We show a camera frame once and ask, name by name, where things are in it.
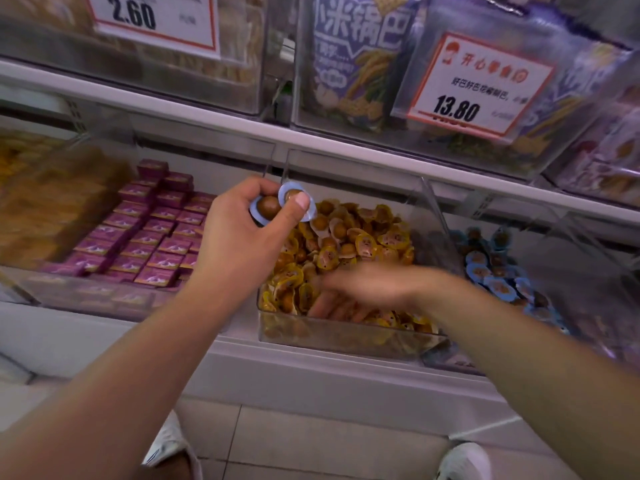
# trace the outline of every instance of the person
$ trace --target person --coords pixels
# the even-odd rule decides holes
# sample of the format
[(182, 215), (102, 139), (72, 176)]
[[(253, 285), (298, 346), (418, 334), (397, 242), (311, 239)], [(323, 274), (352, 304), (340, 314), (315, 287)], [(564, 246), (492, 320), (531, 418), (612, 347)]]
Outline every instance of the person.
[[(298, 193), (270, 224), (254, 224), (250, 202), (278, 188), (249, 178), (213, 202), (186, 286), (2, 435), (0, 478), (189, 478), (188, 452), (163, 462), (164, 476), (140, 464), (184, 450), (178, 440), (148, 449), (225, 320), (268, 277), (304, 216), (309, 198)], [(640, 378), (612, 360), (439, 269), (366, 263), (324, 275), (321, 286), (316, 313), (329, 319), (340, 319), (349, 299), (428, 314), (581, 478), (640, 478)], [(165, 433), (177, 427), (169, 419)], [(461, 459), (445, 457), (438, 477), (488, 480), (476, 446), (456, 447)]]

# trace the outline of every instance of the tile floor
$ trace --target tile floor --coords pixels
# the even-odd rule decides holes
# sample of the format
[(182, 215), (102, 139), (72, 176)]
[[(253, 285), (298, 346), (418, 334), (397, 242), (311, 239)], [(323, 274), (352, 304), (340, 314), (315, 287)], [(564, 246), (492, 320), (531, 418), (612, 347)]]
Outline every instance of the tile floor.
[[(0, 382), (0, 431), (61, 384)], [(446, 438), (184, 397), (176, 407), (205, 480), (429, 480)], [(554, 457), (487, 448), (494, 480), (578, 480)]]

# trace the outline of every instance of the red border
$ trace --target red border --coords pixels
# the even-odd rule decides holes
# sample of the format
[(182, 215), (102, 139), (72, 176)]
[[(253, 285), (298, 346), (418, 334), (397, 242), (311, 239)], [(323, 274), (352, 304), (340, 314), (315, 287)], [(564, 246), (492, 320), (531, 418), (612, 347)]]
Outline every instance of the red border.
[(119, 29), (123, 29), (123, 30), (130, 30), (132, 32), (137, 32), (137, 33), (141, 33), (144, 35), (148, 35), (151, 37), (158, 37), (161, 39), (165, 39), (165, 40), (171, 40), (173, 42), (178, 42), (178, 43), (183, 43), (185, 45), (190, 45), (192, 47), (198, 47), (198, 48), (203, 48), (206, 50), (210, 50), (212, 52), (218, 52), (218, 40), (216, 39), (216, 20), (213, 14), (213, 0), (209, 0), (209, 12), (211, 14), (211, 41), (212, 41), (212, 46), (209, 45), (204, 45), (201, 43), (196, 43), (196, 42), (189, 42), (187, 40), (184, 39), (180, 39), (180, 38), (176, 38), (176, 37), (170, 37), (169, 35), (162, 35), (162, 34), (158, 34), (158, 33), (153, 33), (153, 32), (148, 32), (146, 30), (140, 30), (134, 27), (129, 27), (128, 25), (122, 25), (120, 23), (116, 23), (116, 22), (110, 22), (107, 20), (100, 20), (99, 18), (96, 17), (95, 12), (93, 11), (93, 6), (91, 5), (91, 0), (86, 0), (87, 6), (89, 7), (89, 14), (91, 15), (91, 18), (93, 20), (93, 23), (103, 23), (105, 25), (112, 25), (114, 27), (117, 27)]
[[(415, 103), (418, 101), (418, 98), (422, 94), (422, 90), (424, 89), (424, 87), (425, 87), (425, 85), (427, 83), (427, 80), (429, 79), (429, 76), (431, 75), (431, 71), (433, 71), (433, 67), (436, 65), (436, 61), (438, 60), (438, 58), (440, 57), (440, 54), (442, 53), (442, 48), (444, 47), (444, 42), (447, 39), (447, 37), (449, 37), (449, 36), (457, 37), (459, 39), (466, 40), (466, 41), (471, 42), (471, 43), (476, 43), (478, 45), (482, 45), (484, 47), (491, 48), (492, 50), (496, 50), (498, 52), (502, 52), (503, 54), (513, 55), (514, 57), (517, 57), (519, 59), (523, 59), (523, 60), (526, 60), (528, 62), (540, 64), (540, 65), (542, 65), (544, 67), (548, 67), (549, 69), (551, 69), (551, 71), (549, 72), (547, 78), (542, 82), (542, 84), (540, 84), (540, 87), (538, 88), (536, 93), (533, 94), (533, 96), (529, 99), (529, 102), (526, 104), (526, 106), (524, 106), (520, 110), (520, 113), (518, 114), (516, 119), (514, 119), (511, 122), (511, 124), (509, 125), (509, 127), (506, 129), (506, 131), (504, 133), (499, 133), (498, 131), (492, 131), (492, 130), (489, 130), (489, 129), (486, 129), (486, 128), (482, 128), (480, 126), (470, 125), (468, 123), (460, 123), (459, 120), (452, 120), (451, 118), (445, 118), (444, 116), (442, 116), (440, 114), (434, 114), (434, 113), (431, 113), (431, 112), (424, 112), (424, 111), (420, 111), (419, 109), (415, 109)], [(437, 120), (450, 121), (451, 123), (455, 123), (455, 124), (453, 124), (453, 126), (475, 129), (478, 132), (482, 132), (484, 134), (492, 135), (492, 136), (489, 136), (489, 137), (494, 137), (495, 136), (496, 139), (500, 139), (500, 138), (506, 136), (509, 133), (509, 131), (511, 131), (513, 129), (514, 125), (522, 117), (524, 112), (529, 108), (529, 106), (533, 103), (533, 101), (538, 97), (538, 95), (540, 94), (540, 91), (542, 91), (542, 89), (544, 87), (546, 87), (547, 83), (549, 82), (549, 79), (551, 79), (551, 76), (553, 76), (555, 71), (556, 71), (556, 67), (555, 66), (551, 66), (549, 64), (542, 63), (542, 62), (537, 61), (535, 59), (530, 59), (529, 57), (523, 57), (521, 55), (516, 54), (515, 52), (510, 51), (510, 50), (503, 50), (501, 48), (494, 47), (491, 44), (483, 42), (482, 40), (476, 40), (476, 39), (473, 39), (471, 37), (467, 37), (467, 36), (464, 36), (464, 35), (459, 35), (459, 34), (456, 34), (456, 33), (453, 33), (453, 32), (444, 32), (444, 34), (442, 35), (442, 38), (440, 39), (438, 47), (436, 49), (436, 54), (434, 55), (433, 59), (431, 60), (431, 63), (429, 64), (429, 68), (427, 69), (427, 72), (426, 72), (424, 78), (422, 78), (422, 82), (420, 83), (420, 88), (416, 91), (416, 93), (413, 96), (413, 100), (411, 101), (411, 106), (409, 106), (409, 111), (408, 111), (406, 117), (408, 119), (410, 119), (410, 120), (421, 121), (423, 123), (428, 123), (430, 125), (435, 125), (435, 126), (439, 126), (441, 128), (446, 128), (446, 129), (451, 129), (452, 124), (446, 125), (446, 124), (443, 124), (441, 122), (438, 122)], [(409, 112), (411, 112), (412, 109), (415, 109), (416, 112), (419, 112), (420, 114), (424, 114), (426, 116), (430, 116), (431, 118), (436, 118), (436, 120), (435, 121), (427, 120), (425, 118), (419, 118), (418, 116), (409, 114)]]

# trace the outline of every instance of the sneaker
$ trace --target sneaker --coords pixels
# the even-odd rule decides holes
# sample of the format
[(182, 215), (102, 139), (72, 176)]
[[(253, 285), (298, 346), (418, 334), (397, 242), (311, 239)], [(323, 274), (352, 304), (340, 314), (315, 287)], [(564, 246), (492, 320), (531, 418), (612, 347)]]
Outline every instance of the sneaker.
[(163, 460), (171, 458), (180, 452), (187, 453), (191, 464), (191, 476), (193, 480), (202, 480), (202, 468), (189, 443), (182, 435), (180, 421), (175, 411), (171, 411), (158, 431), (156, 439), (145, 455), (142, 464), (146, 467), (155, 467)]
[(440, 462), (435, 480), (491, 480), (491, 460), (482, 446), (462, 443)]

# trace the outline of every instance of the rice cracker bag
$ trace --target rice cracker bag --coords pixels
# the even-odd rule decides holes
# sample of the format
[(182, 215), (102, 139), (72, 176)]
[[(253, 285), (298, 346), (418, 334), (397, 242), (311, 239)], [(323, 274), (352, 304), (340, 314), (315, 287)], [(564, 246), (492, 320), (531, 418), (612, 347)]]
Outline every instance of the rice cracker bag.
[(312, 84), (327, 116), (377, 131), (390, 67), (419, 0), (316, 0)]

